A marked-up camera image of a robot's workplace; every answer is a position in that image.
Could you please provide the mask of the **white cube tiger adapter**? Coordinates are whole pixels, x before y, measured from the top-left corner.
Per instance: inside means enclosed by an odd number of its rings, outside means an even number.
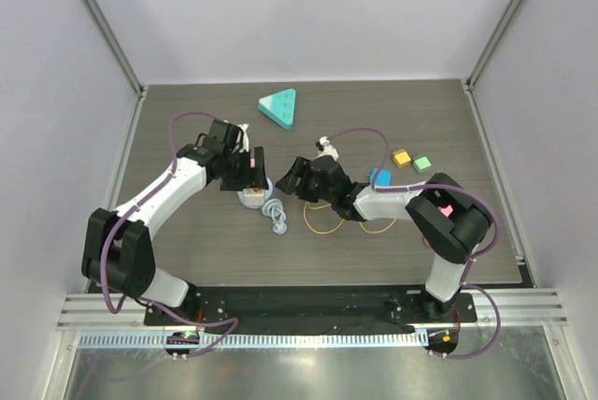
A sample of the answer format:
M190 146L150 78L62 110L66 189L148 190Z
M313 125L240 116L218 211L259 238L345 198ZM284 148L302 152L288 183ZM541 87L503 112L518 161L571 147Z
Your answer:
M259 208L266 200L267 190L258 188L244 189L242 192L242 202L245 207Z

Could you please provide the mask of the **teal triangular power socket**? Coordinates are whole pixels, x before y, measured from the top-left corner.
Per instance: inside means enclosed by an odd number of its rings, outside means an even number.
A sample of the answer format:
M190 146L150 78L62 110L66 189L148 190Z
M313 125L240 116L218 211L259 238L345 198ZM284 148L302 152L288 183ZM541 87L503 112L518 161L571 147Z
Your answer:
M291 130L293 127L295 106L295 89L286 89L258 100L259 111L284 130Z

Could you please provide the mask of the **blue charger plug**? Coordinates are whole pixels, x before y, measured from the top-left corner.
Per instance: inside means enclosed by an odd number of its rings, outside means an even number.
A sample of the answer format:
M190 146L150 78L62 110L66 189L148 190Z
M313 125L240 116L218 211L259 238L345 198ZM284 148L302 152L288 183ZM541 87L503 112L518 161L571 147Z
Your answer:
M380 187L389 187L392 183L392 173L387 169L374 168L370 173L369 183Z

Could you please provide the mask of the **yellow usb charger plug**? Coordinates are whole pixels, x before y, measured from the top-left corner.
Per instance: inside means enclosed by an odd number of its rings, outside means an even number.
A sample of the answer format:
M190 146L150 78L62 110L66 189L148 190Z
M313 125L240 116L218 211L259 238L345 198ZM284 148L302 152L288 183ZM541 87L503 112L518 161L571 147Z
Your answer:
M404 167L410 165L412 162L410 154L404 149L393 150L391 153L391 158L392 162L397 167Z

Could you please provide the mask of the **green usb charger plug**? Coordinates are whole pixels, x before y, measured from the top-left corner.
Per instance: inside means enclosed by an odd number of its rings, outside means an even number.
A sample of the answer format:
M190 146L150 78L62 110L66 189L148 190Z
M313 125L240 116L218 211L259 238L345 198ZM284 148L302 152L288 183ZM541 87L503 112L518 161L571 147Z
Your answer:
M431 169L432 164L426 155L414 155L411 160L412 167L418 173L424 173Z

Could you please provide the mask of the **light blue round socket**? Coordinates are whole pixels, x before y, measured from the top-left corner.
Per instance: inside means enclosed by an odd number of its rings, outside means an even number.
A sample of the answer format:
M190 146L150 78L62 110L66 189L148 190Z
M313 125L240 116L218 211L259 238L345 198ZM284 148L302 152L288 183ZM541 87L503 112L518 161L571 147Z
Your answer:
M239 203L249 209L260 209L270 199L273 192L273 183L270 178L266 179L265 189L248 188L237 192Z

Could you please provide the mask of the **pink triangular power socket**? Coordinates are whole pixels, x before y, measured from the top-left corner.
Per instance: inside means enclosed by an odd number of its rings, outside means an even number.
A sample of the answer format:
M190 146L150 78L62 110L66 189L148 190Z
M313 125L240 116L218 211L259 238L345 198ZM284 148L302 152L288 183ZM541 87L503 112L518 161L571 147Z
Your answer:
M453 207L452 206L441 207L440 211L445 217L449 217L453 212ZM426 247L430 247L430 243L425 237L422 239L422 242Z

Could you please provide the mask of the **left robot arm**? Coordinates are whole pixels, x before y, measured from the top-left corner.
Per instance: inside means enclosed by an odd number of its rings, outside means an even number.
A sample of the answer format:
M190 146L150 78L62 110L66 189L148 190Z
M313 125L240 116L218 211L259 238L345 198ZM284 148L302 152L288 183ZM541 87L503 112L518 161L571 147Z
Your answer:
M107 309L117 314L123 299L145 301L175 323L192 322L199 311L197 287L156 264L153 239L192 196L217 181L223 192L267 187L263 148L249 144L248 125L213 119L207 132L182 148L170 148L165 171L130 201L98 208L88 220L82 275L99 285Z

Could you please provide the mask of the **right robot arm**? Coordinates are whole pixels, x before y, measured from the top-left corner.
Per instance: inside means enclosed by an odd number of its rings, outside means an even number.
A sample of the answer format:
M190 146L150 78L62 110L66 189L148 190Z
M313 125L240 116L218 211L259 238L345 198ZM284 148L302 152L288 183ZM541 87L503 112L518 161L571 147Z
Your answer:
M353 181L331 156L295 159L276 188L306 202L324 201L345 221L410 221L434 252L431 271L415 309L432 321L446 321L455 309L478 246L500 225L490 206L445 173L407 186Z

